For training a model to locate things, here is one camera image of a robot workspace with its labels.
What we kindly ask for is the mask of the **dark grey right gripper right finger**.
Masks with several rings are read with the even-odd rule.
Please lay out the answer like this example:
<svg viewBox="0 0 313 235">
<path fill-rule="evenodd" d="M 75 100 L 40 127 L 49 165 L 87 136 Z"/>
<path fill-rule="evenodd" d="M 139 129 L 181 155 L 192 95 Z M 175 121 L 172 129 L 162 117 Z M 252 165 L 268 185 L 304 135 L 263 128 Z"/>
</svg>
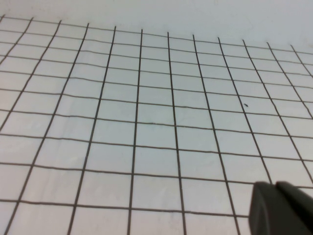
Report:
<svg viewBox="0 0 313 235">
<path fill-rule="evenodd" d="M 277 182 L 276 188 L 283 194 L 296 216 L 306 225 L 313 227 L 313 198 L 288 182 Z"/>
</svg>

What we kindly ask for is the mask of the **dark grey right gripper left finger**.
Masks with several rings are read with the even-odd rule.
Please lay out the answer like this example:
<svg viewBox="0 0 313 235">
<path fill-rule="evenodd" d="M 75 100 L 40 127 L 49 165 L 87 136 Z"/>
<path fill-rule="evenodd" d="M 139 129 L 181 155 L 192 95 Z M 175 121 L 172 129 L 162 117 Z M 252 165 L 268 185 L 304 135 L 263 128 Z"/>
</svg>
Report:
<svg viewBox="0 0 313 235">
<path fill-rule="evenodd" d="M 253 186 L 248 221 L 252 235 L 313 233 L 313 228 L 307 228 L 296 216 L 276 184 L 266 182 L 256 182 Z"/>
</svg>

